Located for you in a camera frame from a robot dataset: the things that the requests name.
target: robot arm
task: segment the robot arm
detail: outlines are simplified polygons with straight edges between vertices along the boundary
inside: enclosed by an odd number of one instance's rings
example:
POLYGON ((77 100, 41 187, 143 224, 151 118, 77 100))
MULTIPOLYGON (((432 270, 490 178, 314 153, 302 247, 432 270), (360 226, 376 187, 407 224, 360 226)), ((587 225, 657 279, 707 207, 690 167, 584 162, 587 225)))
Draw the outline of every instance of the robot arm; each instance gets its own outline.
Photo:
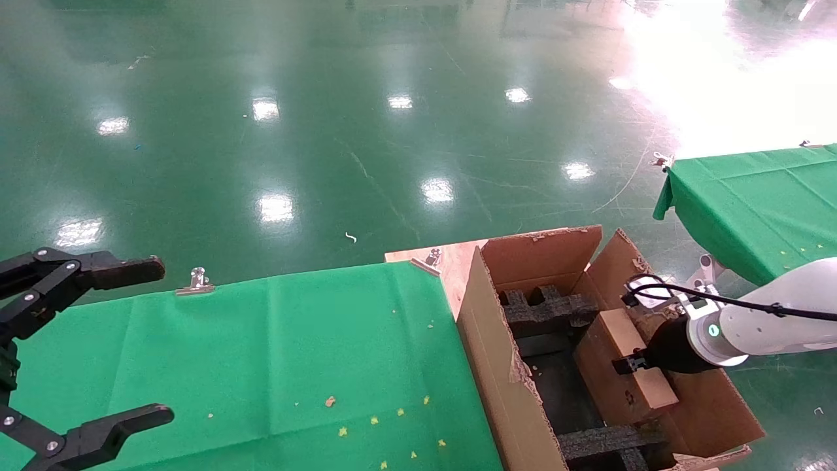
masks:
POLYGON ((645 350, 614 361, 619 373, 654 366, 697 373, 740 365, 749 355, 837 347, 837 257, 812 261, 740 299, 719 296, 711 284, 692 290, 657 281, 632 279, 624 300, 652 311, 675 305, 682 315, 663 323, 645 350))

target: cardboard box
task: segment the cardboard box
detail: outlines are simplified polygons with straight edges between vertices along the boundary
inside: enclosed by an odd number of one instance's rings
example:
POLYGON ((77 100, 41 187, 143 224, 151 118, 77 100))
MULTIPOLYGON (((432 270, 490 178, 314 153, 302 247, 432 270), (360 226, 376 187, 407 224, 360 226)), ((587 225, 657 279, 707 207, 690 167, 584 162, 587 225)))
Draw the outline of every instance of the cardboard box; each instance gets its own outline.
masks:
MULTIPOLYGON (((625 281, 650 268, 621 230, 591 261, 601 240, 602 228, 596 225, 490 239, 475 248, 457 325, 508 471, 567 465, 497 293, 521 289, 529 294, 552 284, 562 295, 595 299, 601 311, 622 308, 619 296, 625 281)), ((636 318, 632 313, 631 320, 648 342, 665 318, 636 318)), ((723 370, 665 376, 679 401, 658 420, 672 451, 680 454, 676 469, 698 471, 731 463, 750 453, 747 443, 764 436, 723 370)))

